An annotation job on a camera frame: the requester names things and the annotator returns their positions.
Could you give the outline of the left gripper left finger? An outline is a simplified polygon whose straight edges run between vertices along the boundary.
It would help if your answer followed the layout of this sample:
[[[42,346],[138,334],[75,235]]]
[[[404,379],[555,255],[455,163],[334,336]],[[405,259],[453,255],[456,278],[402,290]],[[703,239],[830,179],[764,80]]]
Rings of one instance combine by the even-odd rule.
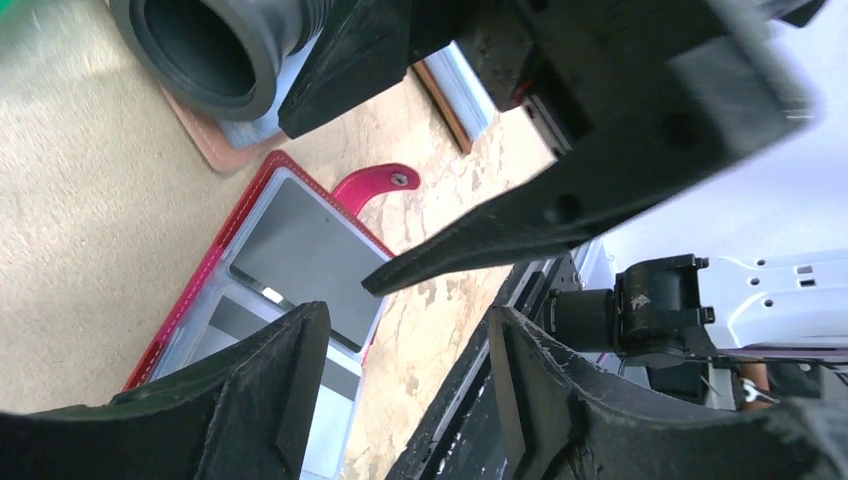
[[[102,406],[1,416],[5,479],[296,479],[330,336],[309,302]]]

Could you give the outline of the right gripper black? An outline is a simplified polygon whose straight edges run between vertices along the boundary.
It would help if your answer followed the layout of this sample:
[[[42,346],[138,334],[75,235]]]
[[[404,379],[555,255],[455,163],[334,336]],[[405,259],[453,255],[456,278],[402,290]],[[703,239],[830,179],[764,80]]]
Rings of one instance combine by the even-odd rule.
[[[470,1],[457,39],[496,105],[554,103],[580,140],[364,281],[383,296],[433,277],[556,256],[782,140],[811,96],[771,47],[819,1]]]

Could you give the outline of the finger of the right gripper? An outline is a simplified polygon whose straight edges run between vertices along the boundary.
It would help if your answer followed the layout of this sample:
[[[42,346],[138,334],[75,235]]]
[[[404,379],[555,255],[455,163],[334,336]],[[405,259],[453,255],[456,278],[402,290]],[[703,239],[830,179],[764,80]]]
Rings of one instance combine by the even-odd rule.
[[[335,1],[278,109],[291,139],[398,84],[408,67],[453,40],[462,1]]]

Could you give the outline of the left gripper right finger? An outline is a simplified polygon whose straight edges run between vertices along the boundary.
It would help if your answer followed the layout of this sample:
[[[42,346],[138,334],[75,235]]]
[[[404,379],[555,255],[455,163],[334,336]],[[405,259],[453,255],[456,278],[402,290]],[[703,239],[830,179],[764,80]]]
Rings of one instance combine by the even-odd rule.
[[[634,384],[510,307],[488,312],[509,479],[843,479],[847,406],[789,400],[749,414]]]

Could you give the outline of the dark grey VIP card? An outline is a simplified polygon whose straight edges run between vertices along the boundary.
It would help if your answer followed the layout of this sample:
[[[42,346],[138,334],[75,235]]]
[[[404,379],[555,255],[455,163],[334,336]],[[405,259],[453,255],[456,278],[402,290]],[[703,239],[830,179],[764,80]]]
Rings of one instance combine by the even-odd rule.
[[[361,285],[388,259],[359,229],[298,179],[283,175],[270,186],[259,216],[231,266],[299,305],[328,305],[332,337],[359,353],[370,342],[383,300]]]

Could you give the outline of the red leather card holder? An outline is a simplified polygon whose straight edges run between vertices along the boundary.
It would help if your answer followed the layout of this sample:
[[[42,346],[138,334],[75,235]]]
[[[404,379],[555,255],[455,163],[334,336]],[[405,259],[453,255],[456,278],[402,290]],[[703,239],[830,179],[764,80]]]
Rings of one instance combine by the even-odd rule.
[[[128,380],[162,378],[235,344],[307,301],[329,307],[331,335],[301,475],[342,470],[363,384],[363,364],[384,298],[363,279],[392,256],[359,220],[372,198],[415,190],[413,168],[357,170],[327,190],[275,150],[234,207]]]

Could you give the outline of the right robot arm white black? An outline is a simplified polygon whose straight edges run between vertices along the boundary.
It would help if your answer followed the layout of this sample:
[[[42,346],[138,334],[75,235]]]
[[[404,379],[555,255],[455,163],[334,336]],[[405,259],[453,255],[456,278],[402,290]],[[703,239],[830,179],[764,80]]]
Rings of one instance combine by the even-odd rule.
[[[382,297],[434,277],[565,253],[802,129],[808,92],[771,47],[820,1],[310,1],[318,36],[278,111],[298,137],[456,42],[496,107],[529,110],[555,155],[364,278]],[[845,253],[640,262],[551,302],[550,333],[636,365],[843,352]]]

